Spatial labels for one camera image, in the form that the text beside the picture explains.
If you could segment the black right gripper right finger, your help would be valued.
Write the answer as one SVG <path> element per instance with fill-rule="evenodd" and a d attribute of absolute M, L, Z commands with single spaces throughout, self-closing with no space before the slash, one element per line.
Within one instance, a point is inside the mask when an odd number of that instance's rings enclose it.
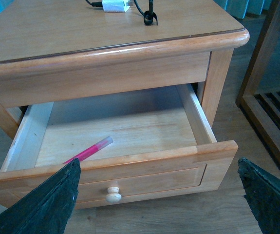
<path fill-rule="evenodd" d="M 280 179 L 242 157 L 238 173 L 252 214 L 263 234 L 280 234 Z"/>

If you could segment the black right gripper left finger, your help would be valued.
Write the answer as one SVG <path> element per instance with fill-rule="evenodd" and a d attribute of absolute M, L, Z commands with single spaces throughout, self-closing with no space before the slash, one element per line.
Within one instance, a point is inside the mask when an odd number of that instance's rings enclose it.
<path fill-rule="evenodd" d="M 81 174 L 74 159 L 0 214 L 0 234 L 62 234 L 75 208 Z"/>

